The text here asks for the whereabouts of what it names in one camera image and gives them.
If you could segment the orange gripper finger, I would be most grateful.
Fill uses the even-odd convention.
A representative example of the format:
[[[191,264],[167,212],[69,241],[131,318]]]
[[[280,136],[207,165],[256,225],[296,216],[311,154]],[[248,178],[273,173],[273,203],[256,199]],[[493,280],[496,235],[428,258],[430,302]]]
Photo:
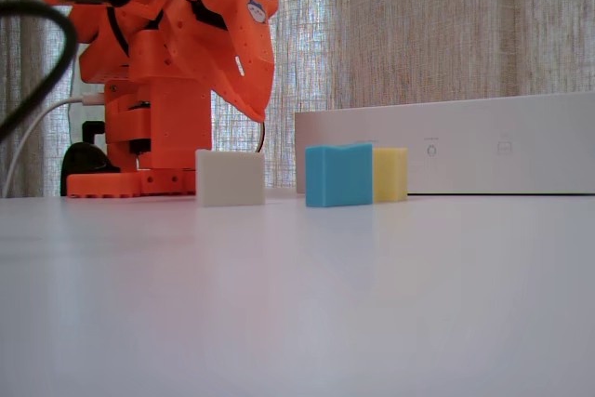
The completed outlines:
[[[236,51],[236,62],[242,76],[252,87],[253,114],[251,119],[263,119],[270,100],[274,73],[269,18],[276,12],[278,0],[201,0],[205,8],[222,17]],[[212,37],[205,47],[213,52]],[[212,89],[217,81],[215,64]]]
[[[215,32],[211,39],[214,45],[214,61],[217,67],[216,92],[244,114],[253,114],[252,87],[242,76],[237,62],[236,51],[227,32]]]

